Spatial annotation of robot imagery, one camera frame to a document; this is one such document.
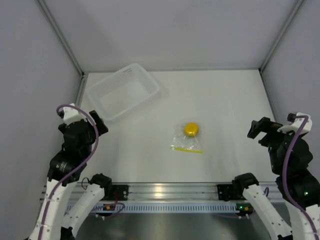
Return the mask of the yellow fake food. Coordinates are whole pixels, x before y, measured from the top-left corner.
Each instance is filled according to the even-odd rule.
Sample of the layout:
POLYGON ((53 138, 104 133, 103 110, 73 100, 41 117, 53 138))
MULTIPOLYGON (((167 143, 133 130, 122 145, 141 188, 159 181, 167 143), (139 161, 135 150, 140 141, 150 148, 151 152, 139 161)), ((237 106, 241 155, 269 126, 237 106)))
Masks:
POLYGON ((183 132, 187 137, 195 137, 199 133, 199 126, 194 122, 189 122, 184 126, 183 132))

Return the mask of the clear zip top bag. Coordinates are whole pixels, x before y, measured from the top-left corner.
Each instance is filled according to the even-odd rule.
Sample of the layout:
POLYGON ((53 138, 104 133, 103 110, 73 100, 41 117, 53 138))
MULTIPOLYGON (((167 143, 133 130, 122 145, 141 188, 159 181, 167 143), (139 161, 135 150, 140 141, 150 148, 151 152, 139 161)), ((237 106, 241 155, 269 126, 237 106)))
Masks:
POLYGON ((195 137, 186 136, 184 133, 186 124, 187 123, 179 124, 174 127, 170 149, 172 151, 202 154, 203 151, 200 142, 198 141, 199 132, 195 137))

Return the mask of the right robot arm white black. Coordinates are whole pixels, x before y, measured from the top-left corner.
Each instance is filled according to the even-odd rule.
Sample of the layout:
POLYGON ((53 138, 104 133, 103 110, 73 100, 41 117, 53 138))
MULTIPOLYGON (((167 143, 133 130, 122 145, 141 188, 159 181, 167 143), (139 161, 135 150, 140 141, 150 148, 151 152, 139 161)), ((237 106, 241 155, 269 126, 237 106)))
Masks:
POLYGON ((311 116, 289 113, 283 125, 263 117, 252 121, 247 137, 265 136, 258 143, 268 149, 271 171, 284 199, 290 223, 281 217, 252 173, 232 181, 233 192, 247 200, 272 240, 318 240, 320 238, 320 182, 308 170, 313 160, 303 137, 312 129, 311 116))

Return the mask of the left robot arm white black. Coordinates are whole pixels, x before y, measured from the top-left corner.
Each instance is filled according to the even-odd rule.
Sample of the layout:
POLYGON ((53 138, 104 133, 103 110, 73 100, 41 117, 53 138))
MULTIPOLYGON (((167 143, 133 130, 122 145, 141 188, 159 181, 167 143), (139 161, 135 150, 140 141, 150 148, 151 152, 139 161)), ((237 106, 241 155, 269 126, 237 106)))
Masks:
POLYGON ((47 173, 46 192, 30 240, 73 240, 83 222, 100 200, 113 194, 112 179, 95 174, 83 195, 67 210, 71 194, 87 162, 95 153, 99 137, 109 131, 94 110, 84 112, 73 105, 57 108, 63 123, 61 150, 51 159, 47 173))

